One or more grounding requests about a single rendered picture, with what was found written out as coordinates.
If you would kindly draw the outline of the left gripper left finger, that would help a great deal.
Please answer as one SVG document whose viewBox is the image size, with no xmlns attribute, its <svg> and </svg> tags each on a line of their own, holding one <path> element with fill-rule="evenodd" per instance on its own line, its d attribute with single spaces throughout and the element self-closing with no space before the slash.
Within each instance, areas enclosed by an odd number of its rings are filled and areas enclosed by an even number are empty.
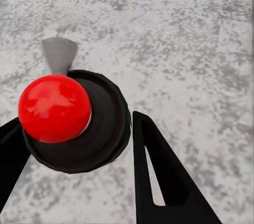
<svg viewBox="0 0 254 224">
<path fill-rule="evenodd" d="M 28 161 L 28 150 L 19 117 L 0 127 L 0 214 Z"/>
</svg>

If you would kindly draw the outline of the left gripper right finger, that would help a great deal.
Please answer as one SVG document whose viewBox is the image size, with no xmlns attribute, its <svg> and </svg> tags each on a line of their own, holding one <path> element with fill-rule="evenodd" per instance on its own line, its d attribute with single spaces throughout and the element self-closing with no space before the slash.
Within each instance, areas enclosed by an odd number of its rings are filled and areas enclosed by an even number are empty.
<svg viewBox="0 0 254 224">
<path fill-rule="evenodd" d="M 133 111 L 137 224 L 222 224 L 153 120 Z M 166 206 L 153 202 L 145 146 Z"/>
</svg>

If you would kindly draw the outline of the insectifuge atomizer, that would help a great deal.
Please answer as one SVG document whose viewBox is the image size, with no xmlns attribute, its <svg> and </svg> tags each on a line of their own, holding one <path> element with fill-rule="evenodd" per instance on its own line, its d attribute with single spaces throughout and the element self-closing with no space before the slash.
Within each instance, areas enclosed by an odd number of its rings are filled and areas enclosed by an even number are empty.
<svg viewBox="0 0 254 224">
<path fill-rule="evenodd" d="M 76 42 L 42 40 L 51 69 L 22 93 L 18 116 L 28 150 L 46 167 L 67 174 L 91 172 L 126 155 L 133 139 L 128 104 L 103 74 L 70 70 Z"/>
</svg>

